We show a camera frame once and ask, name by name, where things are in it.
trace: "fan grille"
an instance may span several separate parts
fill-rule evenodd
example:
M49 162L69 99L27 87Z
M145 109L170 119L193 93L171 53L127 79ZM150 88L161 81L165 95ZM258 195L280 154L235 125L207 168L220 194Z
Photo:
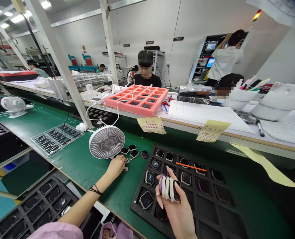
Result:
M107 159L115 156L124 146L123 132L115 126L106 125L97 129L90 137L89 147L93 156Z

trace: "green workbench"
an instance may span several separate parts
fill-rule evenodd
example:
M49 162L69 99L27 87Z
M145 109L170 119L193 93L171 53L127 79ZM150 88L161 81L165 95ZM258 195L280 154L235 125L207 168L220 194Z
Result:
M51 158L47 158L30 139L62 124L66 118L67 112L36 102L35 108L28 110L27 114L15 119L0 117L0 122L77 185L87 190L105 173L110 162L110 160L96 159L91 155L90 132ZM125 147L135 144L138 151L147 150L151 153L153 145L159 144L220 170L231 188L237 208L242 212L250 238L291 237L290 227L282 214L261 190L260 186L264 183L261 175L266 175L266 172L232 145L222 141L215 143L196 141L196 135L168 127L165 127L167 132L165 135L145 133L136 119L124 116L120 116L116 126L124 132ZM264 155L267 158L276 157L266 153ZM145 166L146 159L141 155L132 160L127 164L129 171L123 172L115 180L100 197L100 202L145 237L165 238L162 233L130 210Z

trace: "pen holder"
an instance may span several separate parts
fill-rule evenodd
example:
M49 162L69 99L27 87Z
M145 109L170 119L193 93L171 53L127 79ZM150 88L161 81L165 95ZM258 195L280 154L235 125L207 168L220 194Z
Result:
M228 98L224 100L223 106L230 107L233 110L242 110L258 94L259 91L245 91L234 89L230 92Z

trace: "pink foam tray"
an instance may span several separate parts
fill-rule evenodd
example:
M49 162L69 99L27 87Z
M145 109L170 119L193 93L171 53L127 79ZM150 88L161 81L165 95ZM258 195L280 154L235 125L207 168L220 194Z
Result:
M116 108L118 101L128 100L118 103L118 109L152 118L168 95L168 89L151 87L148 90L147 88L141 85L132 85L107 97L104 102L106 105Z

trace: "orange stylus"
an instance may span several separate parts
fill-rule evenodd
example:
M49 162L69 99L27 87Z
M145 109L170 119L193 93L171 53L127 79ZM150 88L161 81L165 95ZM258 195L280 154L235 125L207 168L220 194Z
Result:
M202 170L202 171L207 172L207 170L205 170L205 169L196 168L196 167L189 166L189 165L186 165L186 164L181 164L181 163L176 163L176 164L178 164L178 165L182 165L182 166L185 166L185 167L190 167L190 168L197 169L197 170Z

